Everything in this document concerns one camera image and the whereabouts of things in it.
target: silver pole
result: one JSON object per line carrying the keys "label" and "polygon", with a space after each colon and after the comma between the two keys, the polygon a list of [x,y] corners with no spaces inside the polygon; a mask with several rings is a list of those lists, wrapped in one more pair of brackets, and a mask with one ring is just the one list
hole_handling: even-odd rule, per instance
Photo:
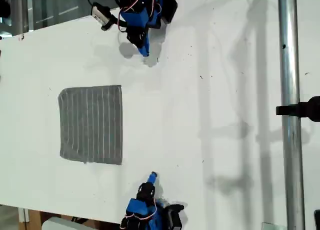
{"label": "silver pole", "polygon": [[[297,0],[278,0],[282,105],[300,101]],[[288,230],[305,230],[301,121],[282,117]]]}

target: gray towel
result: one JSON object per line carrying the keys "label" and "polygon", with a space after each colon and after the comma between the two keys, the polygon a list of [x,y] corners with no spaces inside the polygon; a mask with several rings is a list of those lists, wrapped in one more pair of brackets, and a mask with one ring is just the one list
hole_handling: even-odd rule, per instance
{"label": "gray towel", "polygon": [[60,156],[73,161],[121,165],[121,86],[64,89],[60,108]]}

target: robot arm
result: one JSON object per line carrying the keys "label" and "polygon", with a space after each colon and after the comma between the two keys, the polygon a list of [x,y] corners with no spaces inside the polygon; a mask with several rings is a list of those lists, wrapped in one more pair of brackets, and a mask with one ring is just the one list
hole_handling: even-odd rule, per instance
{"label": "robot arm", "polygon": [[120,11],[116,18],[109,7],[93,3],[91,15],[102,24],[106,31],[116,24],[126,28],[127,39],[134,44],[143,56],[149,56],[149,28],[159,29],[161,18],[171,23],[178,4],[176,0],[115,0]]}
{"label": "robot arm", "polygon": [[120,229],[127,230],[181,230],[179,212],[184,206],[169,205],[165,208],[155,199],[157,174],[152,172],[147,182],[141,184],[136,198],[132,198]]}

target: white table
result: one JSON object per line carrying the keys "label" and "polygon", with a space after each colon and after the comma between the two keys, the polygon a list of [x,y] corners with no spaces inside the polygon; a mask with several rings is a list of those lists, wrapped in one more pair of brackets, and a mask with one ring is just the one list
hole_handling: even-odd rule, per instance
{"label": "white table", "polygon": [[[185,229],[286,225],[277,0],[177,1],[148,59],[91,17],[0,41],[1,204],[120,222],[156,171],[158,196],[185,204]],[[298,0],[301,100],[319,95],[319,12]],[[115,84],[122,165],[62,159],[61,90]],[[303,120],[302,131],[315,229],[320,125]]]}

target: cloth stripe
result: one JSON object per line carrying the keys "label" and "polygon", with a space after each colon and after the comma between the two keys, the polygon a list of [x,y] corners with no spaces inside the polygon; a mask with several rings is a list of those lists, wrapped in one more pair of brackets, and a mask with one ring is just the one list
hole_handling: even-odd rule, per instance
{"label": "cloth stripe", "polygon": [[59,97],[62,158],[122,163],[121,86],[67,88]]}

